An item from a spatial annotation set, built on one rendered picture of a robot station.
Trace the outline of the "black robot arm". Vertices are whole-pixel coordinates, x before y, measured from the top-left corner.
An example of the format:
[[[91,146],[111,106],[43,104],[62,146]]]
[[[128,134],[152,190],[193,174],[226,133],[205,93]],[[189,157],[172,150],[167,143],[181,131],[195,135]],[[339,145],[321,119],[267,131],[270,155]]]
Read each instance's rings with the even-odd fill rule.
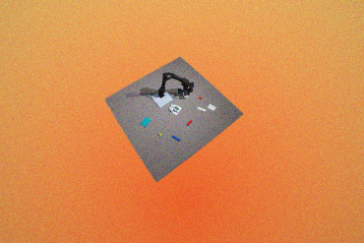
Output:
[[[168,75],[171,75],[171,76],[168,77]],[[162,74],[162,84],[161,84],[160,89],[158,89],[158,95],[159,95],[160,98],[164,97],[164,93],[165,93],[165,82],[167,80],[172,79],[172,78],[175,79],[175,80],[177,80],[177,81],[180,81],[182,83],[182,86],[183,86],[184,89],[186,89],[188,87],[189,88],[193,88],[194,87],[194,83],[189,83],[189,80],[186,79],[186,78],[181,78],[181,77],[175,75],[174,73],[169,73],[169,72],[163,73]],[[188,90],[183,90],[183,92],[184,92],[184,95],[190,94],[188,92]]]

